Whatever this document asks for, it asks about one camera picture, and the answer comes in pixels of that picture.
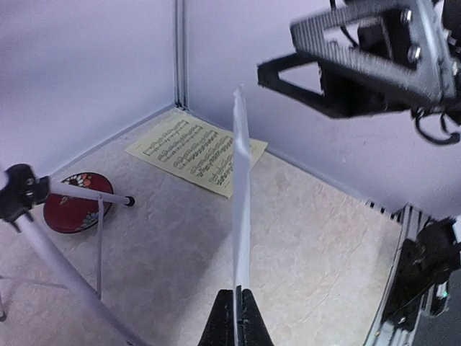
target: folding stand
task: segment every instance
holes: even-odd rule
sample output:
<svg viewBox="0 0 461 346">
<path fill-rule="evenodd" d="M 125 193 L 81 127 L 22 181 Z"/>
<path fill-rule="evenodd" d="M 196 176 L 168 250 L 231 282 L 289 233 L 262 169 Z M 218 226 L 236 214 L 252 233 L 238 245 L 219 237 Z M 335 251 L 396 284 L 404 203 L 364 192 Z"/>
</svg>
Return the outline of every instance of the folding stand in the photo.
<svg viewBox="0 0 461 346">
<path fill-rule="evenodd" d="M 97 255 L 97 288 L 96 290 L 81 276 L 77 269 L 66 259 L 61 251 L 48 238 L 46 232 L 35 222 L 30 210 L 46 201 L 50 193 L 58 195 L 97 200 L 99 206 L 98 222 L 98 255 Z M 117 196 L 105 192 L 85 189 L 82 187 L 53 182 L 49 177 L 36 178 L 31 167 L 17 164 L 5 172 L 0 165 L 0 219 L 10 223 L 18 233 L 23 233 L 34 247 L 35 251 L 51 268 L 62 284 L 46 283 L 36 280 L 13 278 L 0 275 L 0 279 L 17 280 L 23 283 L 33 283 L 48 287 L 67 288 L 80 302 L 91 309 L 96 315 L 109 322 L 130 345 L 150 346 L 137 334 L 128 329 L 101 302 L 101 254 L 102 254 L 102 219 L 104 216 L 103 202 L 119 203 L 133 206 L 135 199 L 127 196 Z M 6 313 L 1 304 L 0 321 L 6 319 Z"/>
</svg>

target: yellowed paper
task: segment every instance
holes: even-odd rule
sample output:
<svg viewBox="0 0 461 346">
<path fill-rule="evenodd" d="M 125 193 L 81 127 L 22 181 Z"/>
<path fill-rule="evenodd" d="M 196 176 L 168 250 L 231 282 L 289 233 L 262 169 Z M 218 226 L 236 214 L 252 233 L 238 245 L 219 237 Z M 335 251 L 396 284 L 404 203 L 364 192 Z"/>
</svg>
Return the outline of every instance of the yellowed paper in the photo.
<svg viewBox="0 0 461 346">
<path fill-rule="evenodd" d="M 251 166 L 266 142 L 250 140 Z M 232 195 L 233 133 L 181 110 L 171 111 L 127 153 L 164 171 L 229 198 Z"/>
</svg>

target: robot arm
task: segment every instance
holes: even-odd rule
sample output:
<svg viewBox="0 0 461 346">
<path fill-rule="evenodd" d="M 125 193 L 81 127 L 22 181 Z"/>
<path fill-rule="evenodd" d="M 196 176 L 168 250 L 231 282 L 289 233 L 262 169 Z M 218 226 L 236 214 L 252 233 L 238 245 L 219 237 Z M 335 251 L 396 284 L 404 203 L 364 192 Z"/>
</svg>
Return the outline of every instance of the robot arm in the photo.
<svg viewBox="0 0 461 346">
<path fill-rule="evenodd" d="M 332 118 L 411 111 L 416 130 L 436 145 L 460 142 L 449 133 L 448 117 L 461 125 L 461 3 L 447 0 L 442 23 L 431 0 L 349 1 L 348 6 L 291 25 L 296 53 L 263 63 L 259 84 Z M 345 26 L 359 23 L 356 43 Z M 341 28 L 349 48 L 324 38 Z M 295 86 L 279 73 L 317 63 L 322 94 Z M 438 139 L 423 132 L 422 118 L 441 114 Z"/>
</svg>

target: marble floor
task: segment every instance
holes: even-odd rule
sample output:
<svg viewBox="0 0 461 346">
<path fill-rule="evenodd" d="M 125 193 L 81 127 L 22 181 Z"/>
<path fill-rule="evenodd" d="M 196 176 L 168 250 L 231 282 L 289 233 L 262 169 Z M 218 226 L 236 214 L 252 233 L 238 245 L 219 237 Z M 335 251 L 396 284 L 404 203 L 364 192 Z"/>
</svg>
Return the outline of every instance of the marble floor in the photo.
<svg viewBox="0 0 461 346">
<path fill-rule="evenodd" d="M 232 202 L 124 152 L 161 117 L 57 175 L 108 177 L 136 205 L 104 223 L 102 300 L 161 346 L 195 346 L 217 292 L 232 285 Z M 34 210 L 42 220 L 42 209 Z M 400 226 L 270 155 L 251 172 L 251 288 L 275 345 L 357 346 L 370 329 Z M 0 225 L 0 274 L 54 280 L 27 240 Z M 96 229 L 49 235 L 95 284 Z M 124 345 L 66 290 L 0 281 L 0 345 Z"/>
</svg>

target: black rubber cap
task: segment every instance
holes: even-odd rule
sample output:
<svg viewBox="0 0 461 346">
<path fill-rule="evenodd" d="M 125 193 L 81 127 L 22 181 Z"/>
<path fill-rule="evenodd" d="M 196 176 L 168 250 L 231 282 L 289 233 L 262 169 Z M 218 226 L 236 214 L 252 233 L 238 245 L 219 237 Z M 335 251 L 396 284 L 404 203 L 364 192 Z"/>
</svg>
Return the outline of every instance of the black rubber cap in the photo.
<svg viewBox="0 0 461 346">
<path fill-rule="evenodd" d="M 135 205 L 135 199 L 131 196 L 126 196 L 126 198 L 128 198 L 130 200 L 130 202 L 128 204 L 125 204 L 126 206 L 128 207 L 133 207 Z"/>
</svg>

